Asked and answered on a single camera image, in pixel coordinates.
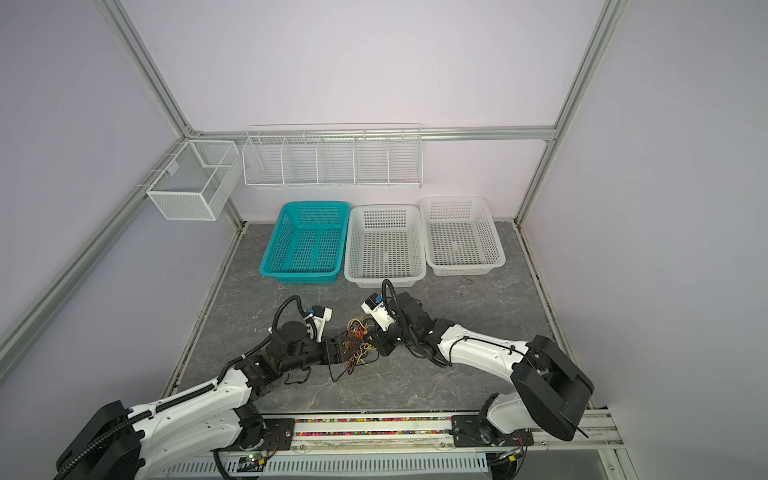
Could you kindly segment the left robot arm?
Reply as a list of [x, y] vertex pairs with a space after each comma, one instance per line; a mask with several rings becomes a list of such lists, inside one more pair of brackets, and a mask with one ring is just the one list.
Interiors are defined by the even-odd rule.
[[211, 380], [175, 395], [101, 407], [56, 462], [58, 479], [145, 479], [209, 451], [273, 445], [255, 402], [285, 375], [344, 364], [345, 335], [323, 338], [310, 322], [288, 322], [230, 360]]

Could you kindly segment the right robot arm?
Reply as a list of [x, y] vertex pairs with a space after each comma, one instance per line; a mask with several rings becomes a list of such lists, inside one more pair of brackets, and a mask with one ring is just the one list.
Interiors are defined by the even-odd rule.
[[563, 441], [581, 431], [594, 384], [552, 339], [537, 335], [512, 341], [480, 334], [430, 317], [406, 292], [394, 298], [373, 293], [361, 308], [376, 323], [371, 340], [381, 355], [402, 345], [438, 367], [465, 365], [512, 385], [510, 393], [490, 395], [473, 418], [481, 443], [497, 444], [532, 428]]

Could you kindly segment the middle white plastic basket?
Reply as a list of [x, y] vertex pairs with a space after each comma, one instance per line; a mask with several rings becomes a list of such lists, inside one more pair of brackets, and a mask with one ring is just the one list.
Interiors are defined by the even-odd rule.
[[383, 280], [411, 287], [427, 273], [425, 234], [415, 205], [364, 205], [352, 208], [345, 244], [344, 276], [363, 289]]

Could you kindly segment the white plastic basket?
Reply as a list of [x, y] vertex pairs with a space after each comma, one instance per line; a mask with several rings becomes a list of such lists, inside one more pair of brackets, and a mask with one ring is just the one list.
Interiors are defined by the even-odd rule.
[[427, 273], [425, 234], [415, 205], [364, 205], [352, 208], [345, 244], [344, 276], [363, 289], [383, 280], [411, 287]]
[[418, 207], [426, 234], [426, 262], [435, 275], [486, 275], [506, 263], [485, 199], [427, 197], [419, 201]]

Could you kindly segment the teal plastic basket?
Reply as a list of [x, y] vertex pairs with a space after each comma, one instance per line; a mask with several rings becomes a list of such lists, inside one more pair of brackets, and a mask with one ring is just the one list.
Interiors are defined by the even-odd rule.
[[260, 265], [283, 284], [332, 284], [341, 271], [351, 208], [345, 202], [285, 204]]

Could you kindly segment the right white plastic basket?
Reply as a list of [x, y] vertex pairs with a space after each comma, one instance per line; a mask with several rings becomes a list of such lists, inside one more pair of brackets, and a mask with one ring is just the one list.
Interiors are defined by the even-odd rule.
[[506, 263], [485, 199], [427, 197], [419, 201], [418, 207], [426, 234], [426, 262], [435, 275], [486, 275]]

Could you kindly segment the front aluminium rail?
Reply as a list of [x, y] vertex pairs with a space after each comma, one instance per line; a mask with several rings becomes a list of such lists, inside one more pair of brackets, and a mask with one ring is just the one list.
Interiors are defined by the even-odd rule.
[[325, 413], [264, 416], [266, 440], [280, 455], [618, 450], [625, 447], [606, 410], [589, 410], [574, 438], [561, 440], [539, 427], [515, 434], [482, 433], [477, 413]]

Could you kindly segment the white mesh wall box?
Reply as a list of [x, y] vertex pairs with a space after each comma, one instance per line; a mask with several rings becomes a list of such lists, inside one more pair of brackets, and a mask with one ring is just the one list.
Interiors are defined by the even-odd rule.
[[188, 140], [148, 186], [147, 194], [167, 220], [215, 221], [241, 175], [235, 142]]

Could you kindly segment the aluminium cage frame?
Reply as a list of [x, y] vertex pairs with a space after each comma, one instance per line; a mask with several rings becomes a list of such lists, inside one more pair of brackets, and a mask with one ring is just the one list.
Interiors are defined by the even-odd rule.
[[[35, 343], [44, 335], [52, 322], [77, 293], [82, 284], [102, 262], [114, 245], [130, 228], [137, 216], [148, 205], [147, 191], [150, 184], [159, 179], [161, 171], [171, 162], [173, 155], [179, 153], [189, 142], [202, 141], [247, 141], [254, 137], [253, 128], [245, 133], [203, 132], [197, 133], [184, 120], [179, 106], [172, 98], [156, 66], [146, 51], [125, 8], [119, 1], [97, 1], [95, 9], [102, 16], [109, 31], [135, 68], [160, 111], [170, 122], [178, 137], [168, 151], [157, 162], [142, 183], [107, 218], [99, 229], [85, 242], [77, 254], [57, 273], [46, 288], [30, 304], [16, 324], [3, 336], [1, 343], [1, 379], [7, 381], [15, 369], [33, 350]], [[626, 4], [623, 1], [607, 1], [598, 17], [595, 30], [588, 42], [584, 59], [566, 96], [566, 101], [558, 119], [552, 126], [483, 126], [483, 127], [407, 127], [409, 134], [416, 135], [423, 142], [447, 141], [516, 141], [541, 140], [546, 142], [542, 160], [539, 162], [531, 183], [524, 195], [519, 218], [526, 215], [533, 196], [543, 178], [545, 167], [553, 158], [554, 149], [559, 139], [563, 138], [571, 114], [576, 111], [578, 102], [583, 97], [583, 90], [591, 81], [597, 64], [601, 60], [608, 39], [623, 15]]]

